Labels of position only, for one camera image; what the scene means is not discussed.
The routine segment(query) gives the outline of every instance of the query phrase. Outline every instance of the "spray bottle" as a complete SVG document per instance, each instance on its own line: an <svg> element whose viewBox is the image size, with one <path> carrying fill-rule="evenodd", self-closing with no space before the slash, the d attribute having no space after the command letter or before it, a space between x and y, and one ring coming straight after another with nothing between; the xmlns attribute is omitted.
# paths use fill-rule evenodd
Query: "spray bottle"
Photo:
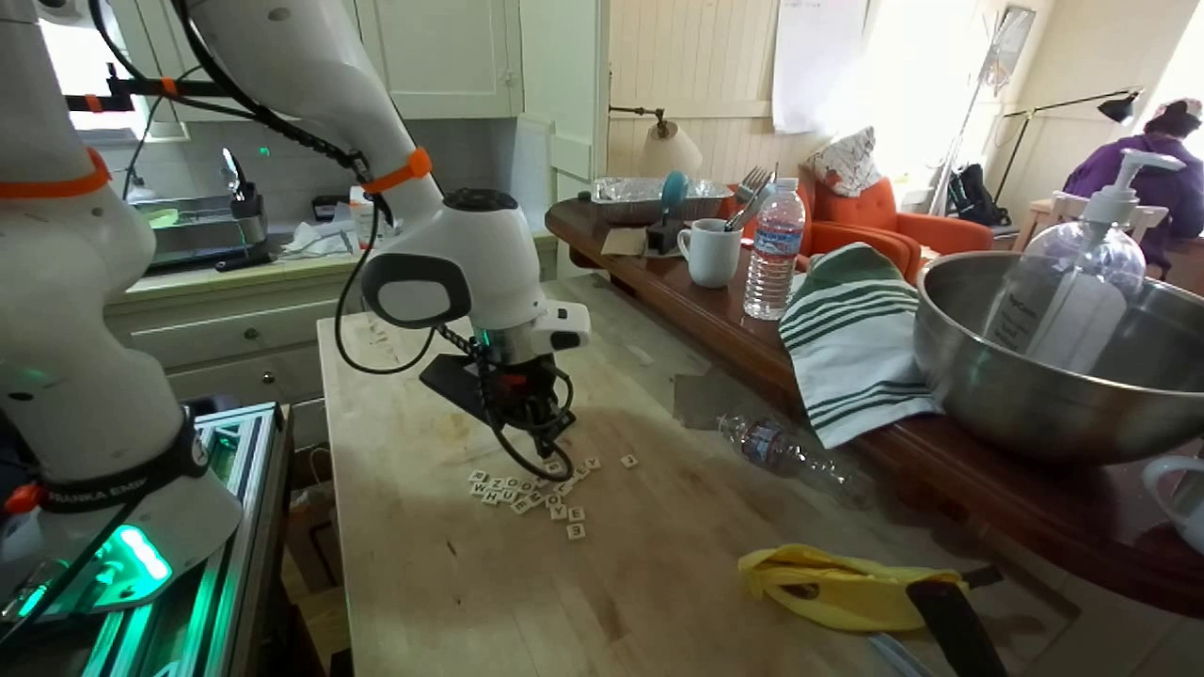
<svg viewBox="0 0 1204 677"><path fill-rule="evenodd" d="M1094 367L1144 291L1144 252L1127 224L1137 212L1133 177L1149 164L1183 170L1170 155L1127 150L1119 180L1088 199L1080 223L1027 245L986 317L989 342L1051 367Z"/></svg>

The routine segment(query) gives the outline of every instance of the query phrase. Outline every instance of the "purple shirt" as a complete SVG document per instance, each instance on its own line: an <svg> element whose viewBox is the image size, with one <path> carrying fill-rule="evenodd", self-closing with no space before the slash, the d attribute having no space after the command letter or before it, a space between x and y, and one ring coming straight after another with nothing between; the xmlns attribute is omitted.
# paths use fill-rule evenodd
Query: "purple shirt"
<svg viewBox="0 0 1204 677"><path fill-rule="evenodd" d="M1168 207L1168 223L1159 223L1144 239L1144 254L1152 263L1168 263L1168 245L1174 239L1193 239L1204 224L1204 164L1193 159L1183 138L1170 135L1127 135L1105 146L1099 146L1084 164L1076 164L1066 177L1066 193L1074 197L1094 197L1099 189L1114 183L1122 172L1122 150L1155 150L1155 155L1174 155L1184 164L1179 172L1170 170L1140 170L1133 189L1140 204Z"/></svg>

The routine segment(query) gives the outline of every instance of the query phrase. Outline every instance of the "cabinet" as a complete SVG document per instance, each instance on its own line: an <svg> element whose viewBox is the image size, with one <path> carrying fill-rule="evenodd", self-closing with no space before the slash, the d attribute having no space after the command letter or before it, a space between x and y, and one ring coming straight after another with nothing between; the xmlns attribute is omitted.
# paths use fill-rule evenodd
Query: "cabinet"
<svg viewBox="0 0 1204 677"><path fill-rule="evenodd" d="M368 59L407 120L525 108L521 0L355 0Z"/></svg>
<svg viewBox="0 0 1204 677"><path fill-rule="evenodd" d="M319 442L315 321L335 317L349 258L156 274L107 309L112 333L163 360L181 401L295 401L296 447Z"/></svg>

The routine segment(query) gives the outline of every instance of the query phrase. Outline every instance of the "lamp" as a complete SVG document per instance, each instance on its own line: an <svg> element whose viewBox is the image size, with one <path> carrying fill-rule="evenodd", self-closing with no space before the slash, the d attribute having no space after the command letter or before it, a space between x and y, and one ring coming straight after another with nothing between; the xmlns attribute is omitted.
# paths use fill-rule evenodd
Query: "lamp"
<svg viewBox="0 0 1204 677"><path fill-rule="evenodd" d="M665 177L674 170L696 177L705 170L701 141L686 129L678 129L665 118L665 108L611 104L611 113L656 118L656 125L642 135L642 150L641 150L641 172L642 177Z"/></svg>
<svg viewBox="0 0 1204 677"><path fill-rule="evenodd" d="M1024 135L1027 135L1033 118L1051 113L1051 108L1084 104L1084 103L1104 103L1099 113L1104 113L1105 120L1122 125L1122 120L1133 118L1137 98L1140 98L1140 89L1104 89L1104 94L1088 94L1088 98L1066 98L1066 103L1048 103L1048 104L1033 104L1033 108L1011 108L1011 113L1004 113L1004 118L1021 118L1021 131L1016 131L1016 141L1011 141L1011 150L1010 150L1001 183L994 189L994 199L1004 197L1004 183L1010 183L1011 160L1016 160L1016 155L1021 155L1021 146L1024 146Z"/></svg>

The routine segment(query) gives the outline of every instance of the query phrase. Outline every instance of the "person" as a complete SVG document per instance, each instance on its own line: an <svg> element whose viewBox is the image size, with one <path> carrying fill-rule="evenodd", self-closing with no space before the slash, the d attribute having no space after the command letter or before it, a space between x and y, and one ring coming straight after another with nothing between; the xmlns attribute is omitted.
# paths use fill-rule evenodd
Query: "person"
<svg viewBox="0 0 1204 677"><path fill-rule="evenodd" d="M1168 207L1168 218L1140 239L1144 258L1164 267L1164 274L1170 271L1168 249L1201 235L1204 224L1204 160L1184 146L1197 129L1201 103L1179 98L1140 135L1099 146L1060 183L1060 193L1094 197L1119 180L1127 146L1183 159L1183 170L1140 170L1133 180L1140 204Z"/></svg>

